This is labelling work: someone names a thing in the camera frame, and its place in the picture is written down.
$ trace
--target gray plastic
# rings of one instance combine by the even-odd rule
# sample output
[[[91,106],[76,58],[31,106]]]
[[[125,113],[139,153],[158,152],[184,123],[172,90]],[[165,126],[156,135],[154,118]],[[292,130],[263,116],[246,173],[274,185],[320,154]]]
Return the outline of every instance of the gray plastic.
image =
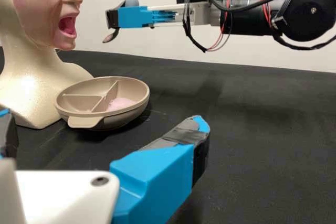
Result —
[[[154,150],[160,148],[174,147],[177,144],[193,144],[198,146],[203,143],[208,133],[198,131],[199,124],[193,120],[193,116],[185,119],[174,129],[167,132],[161,138],[154,140],[150,144],[142,147],[140,150]]]
[[[149,87],[140,80],[100,77],[62,91],[55,107],[72,128],[110,130],[137,118],[149,96]]]

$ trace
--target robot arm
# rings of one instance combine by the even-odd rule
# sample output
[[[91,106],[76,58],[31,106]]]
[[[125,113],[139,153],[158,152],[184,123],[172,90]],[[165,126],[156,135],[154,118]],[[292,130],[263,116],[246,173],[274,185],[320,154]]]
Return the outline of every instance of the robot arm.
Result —
[[[117,34],[120,28],[183,24],[192,39],[186,27],[211,25],[219,26],[223,34],[273,36],[275,41],[296,50],[319,49],[336,39],[335,36],[326,43],[300,47],[282,38],[286,35],[303,42],[321,37],[335,24],[336,0],[177,0],[176,5],[158,7],[139,6],[137,1],[126,0],[106,11],[106,17],[108,28],[116,29]],[[116,34],[109,36],[104,42],[115,37]]]

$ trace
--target mannequin face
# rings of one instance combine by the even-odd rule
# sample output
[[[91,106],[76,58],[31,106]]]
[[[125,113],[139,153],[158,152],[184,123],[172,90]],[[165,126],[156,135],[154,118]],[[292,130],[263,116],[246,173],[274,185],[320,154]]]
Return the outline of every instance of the mannequin face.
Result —
[[[41,46],[72,50],[82,0],[13,0],[27,36]]]

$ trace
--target open mouth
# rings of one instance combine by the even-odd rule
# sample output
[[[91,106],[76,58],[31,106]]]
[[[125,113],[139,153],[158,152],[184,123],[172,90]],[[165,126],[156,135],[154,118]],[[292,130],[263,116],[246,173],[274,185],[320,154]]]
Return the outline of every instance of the open mouth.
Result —
[[[76,35],[75,23],[75,17],[62,18],[58,23],[58,28],[65,35],[68,35],[69,37],[74,37]]]

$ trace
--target pink food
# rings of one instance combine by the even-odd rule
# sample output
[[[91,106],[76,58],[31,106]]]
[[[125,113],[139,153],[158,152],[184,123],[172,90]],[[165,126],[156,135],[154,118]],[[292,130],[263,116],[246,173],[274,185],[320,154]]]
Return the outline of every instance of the pink food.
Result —
[[[127,98],[115,98],[107,108],[107,111],[115,111],[134,105],[135,102]]]

